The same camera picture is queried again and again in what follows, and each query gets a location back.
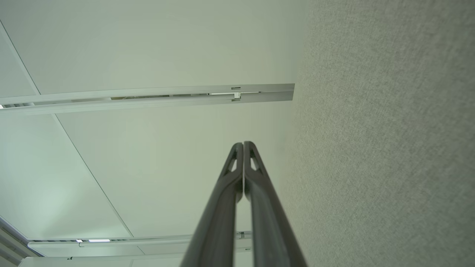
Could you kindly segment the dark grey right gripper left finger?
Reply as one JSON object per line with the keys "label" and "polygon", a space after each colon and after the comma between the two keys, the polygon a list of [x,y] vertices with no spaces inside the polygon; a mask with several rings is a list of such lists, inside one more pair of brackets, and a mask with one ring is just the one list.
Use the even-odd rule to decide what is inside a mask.
{"label": "dark grey right gripper left finger", "polygon": [[244,145],[236,143],[192,235],[181,267],[232,267],[236,239],[236,204],[243,194]]}

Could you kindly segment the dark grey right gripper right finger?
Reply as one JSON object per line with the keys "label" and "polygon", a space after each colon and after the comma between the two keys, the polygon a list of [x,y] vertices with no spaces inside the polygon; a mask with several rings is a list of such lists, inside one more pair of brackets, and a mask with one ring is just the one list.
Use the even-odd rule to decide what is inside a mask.
{"label": "dark grey right gripper right finger", "polygon": [[307,263],[259,155],[244,142],[244,190],[252,215],[255,267],[306,267]]}

